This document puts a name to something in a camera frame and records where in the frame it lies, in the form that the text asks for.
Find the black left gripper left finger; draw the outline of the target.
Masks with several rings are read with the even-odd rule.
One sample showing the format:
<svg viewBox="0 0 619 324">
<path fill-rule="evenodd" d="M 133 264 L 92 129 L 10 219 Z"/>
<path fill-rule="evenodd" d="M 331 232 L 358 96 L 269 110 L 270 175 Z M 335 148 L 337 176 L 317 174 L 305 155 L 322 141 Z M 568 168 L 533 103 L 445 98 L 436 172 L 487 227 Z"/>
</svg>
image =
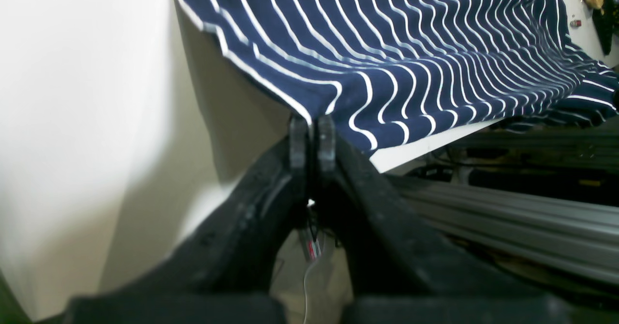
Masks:
<svg viewBox="0 0 619 324">
<path fill-rule="evenodd" d="M 65 324 L 285 324 L 270 297 L 277 253 L 307 220 L 308 126 L 255 161 L 228 198 L 170 256 L 117 290 L 75 298 Z"/>
</svg>

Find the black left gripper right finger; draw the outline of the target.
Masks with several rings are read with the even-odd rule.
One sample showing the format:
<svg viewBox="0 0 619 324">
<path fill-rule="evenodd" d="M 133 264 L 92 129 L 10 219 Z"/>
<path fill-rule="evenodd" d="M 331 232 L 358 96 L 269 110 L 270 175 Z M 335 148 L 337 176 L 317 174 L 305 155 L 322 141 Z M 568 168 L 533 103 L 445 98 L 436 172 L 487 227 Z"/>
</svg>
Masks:
<svg viewBox="0 0 619 324">
<path fill-rule="evenodd" d="M 314 126 L 318 221 L 345 249 L 343 324 L 564 324 L 545 291 L 480 262 L 429 226 L 322 116 Z"/>
</svg>

